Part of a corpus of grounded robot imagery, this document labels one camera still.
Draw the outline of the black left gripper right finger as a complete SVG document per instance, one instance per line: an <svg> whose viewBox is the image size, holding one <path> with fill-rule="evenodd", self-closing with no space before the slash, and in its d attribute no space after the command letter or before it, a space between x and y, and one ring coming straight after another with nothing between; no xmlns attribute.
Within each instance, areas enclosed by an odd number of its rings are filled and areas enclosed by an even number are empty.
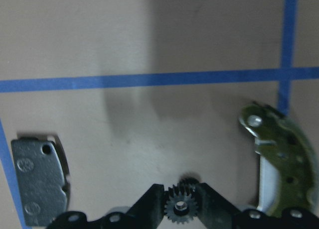
<svg viewBox="0 0 319 229"><path fill-rule="evenodd" d="M197 217L207 229L235 229L239 209L206 183L195 186Z"/></svg>

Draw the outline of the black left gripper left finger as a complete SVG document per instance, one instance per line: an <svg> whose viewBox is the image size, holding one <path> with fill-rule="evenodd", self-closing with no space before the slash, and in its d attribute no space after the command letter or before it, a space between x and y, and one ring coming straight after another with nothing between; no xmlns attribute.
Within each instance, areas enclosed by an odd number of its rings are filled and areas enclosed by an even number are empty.
<svg viewBox="0 0 319 229"><path fill-rule="evenodd" d="M164 217L164 185L153 184L126 212L132 229L157 229Z"/></svg>

